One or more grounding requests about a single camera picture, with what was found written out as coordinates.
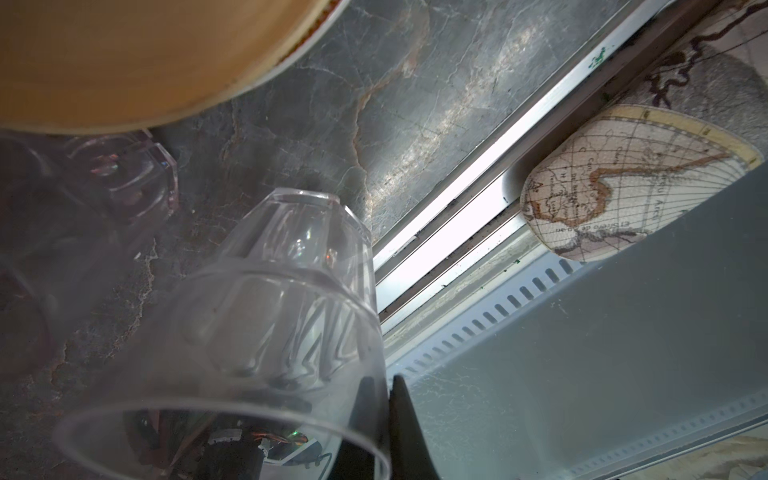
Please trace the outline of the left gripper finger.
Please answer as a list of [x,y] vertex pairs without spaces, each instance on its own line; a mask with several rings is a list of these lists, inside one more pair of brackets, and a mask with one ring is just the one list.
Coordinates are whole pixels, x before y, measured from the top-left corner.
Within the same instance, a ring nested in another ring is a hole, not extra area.
[[393,377],[389,398],[392,479],[439,480],[402,375]]

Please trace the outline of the clear drinking glass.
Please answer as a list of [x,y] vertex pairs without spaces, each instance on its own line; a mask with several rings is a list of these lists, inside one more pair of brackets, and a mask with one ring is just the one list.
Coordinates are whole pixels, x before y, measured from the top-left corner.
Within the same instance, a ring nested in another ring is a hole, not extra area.
[[387,479],[370,235],[281,188],[111,360],[55,444],[113,479]]
[[1,378],[45,364],[179,206],[147,130],[1,133]]

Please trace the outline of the patterned orange-rim plate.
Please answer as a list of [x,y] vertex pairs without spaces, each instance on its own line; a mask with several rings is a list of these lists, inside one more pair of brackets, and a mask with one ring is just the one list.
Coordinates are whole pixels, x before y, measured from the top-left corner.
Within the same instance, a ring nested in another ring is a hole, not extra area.
[[291,65],[296,63],[303,55],[305,55],[327,32],[327,30],[335,23],[341,13],[350,3],[350,0],[331,0],[328,1],[318,16],[318,18],[311,25],[309,30],[303,35],[301,40],[294,48],[284,56],[273,68],[270,69],[263,77],[257,82],[258,85],[265,83],[276,76],[283,73]]

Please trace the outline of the yellow bear plate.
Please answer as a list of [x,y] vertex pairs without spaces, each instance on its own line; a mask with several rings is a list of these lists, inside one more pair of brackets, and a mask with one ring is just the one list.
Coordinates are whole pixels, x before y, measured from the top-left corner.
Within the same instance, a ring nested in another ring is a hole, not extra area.
[[1,124],[115,133],[258,85],[328,1],[5,1]]

